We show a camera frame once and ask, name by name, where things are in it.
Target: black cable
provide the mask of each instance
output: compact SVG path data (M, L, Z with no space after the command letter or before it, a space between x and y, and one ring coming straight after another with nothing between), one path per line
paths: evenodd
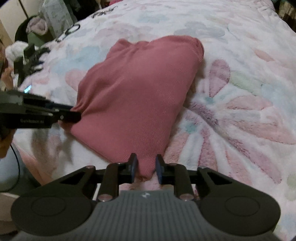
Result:
M9 188L9 189L7 189L7 190L4 190L4 191L0 191L0 193L1 193L1 192L10 192L11 190L13 190L13 189L17 186L17 184L18 184L19 181L20 181L20 162L19 162L19 160L18 160L18 158L17 158L17 154L16 154L15 150L13 149L12 145L10 145L10 147L11 147L11 149L12 149L14 155L15 155L15 158L16 158L16 160L17 160L17 167L18 167L17 182L16 182L11 188Z

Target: folded fabric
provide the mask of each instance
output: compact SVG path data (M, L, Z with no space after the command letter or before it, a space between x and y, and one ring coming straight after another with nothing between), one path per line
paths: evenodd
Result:
M46 21L40 17L34 17L28 23L26 33L29 34L31 32L36 33L38 35L44 35L48 31L48 25Z
M80 82L73 110L82 119L67 127L110 162L136 153L140 176L150 179L203 55L201 42L190 36L119 40Z

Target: white fleece blanket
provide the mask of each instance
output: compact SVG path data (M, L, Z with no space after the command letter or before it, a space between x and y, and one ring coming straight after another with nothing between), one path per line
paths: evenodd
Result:
M275 233L284 241L292 239L296 33L277 16L271 1L124 0L110 9L80 22L80 29L60 43L48 44L52 51L44 70L28 77L22 89L32 84L33 93L74 105L79 82L118 39L150 41L170 34L199 38L205 60L196 93L176 121L165 161L188 169L208 166L270 194L282 212ZM18 130L15 144L43 184L86 165L100 169L108 164L58 125ZM124 188L161 187L154 177Z

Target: gray gripper base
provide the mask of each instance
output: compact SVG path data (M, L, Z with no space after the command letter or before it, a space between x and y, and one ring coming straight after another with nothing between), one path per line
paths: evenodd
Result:
M193 201L171 191L122 191L96 205L73 231L39 237L20 232L13 241L279 241L272 232L255 237L226 234L211 226Z

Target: logo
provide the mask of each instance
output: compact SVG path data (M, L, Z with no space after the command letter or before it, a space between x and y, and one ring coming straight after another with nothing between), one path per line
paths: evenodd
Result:
M145 192L144 194L141 195L143 198L148 198L150 197L150 193Z
M21 123L30 123L30 124L44 124L44 121L43 120L24 120L24 119L21 119L20 120Z

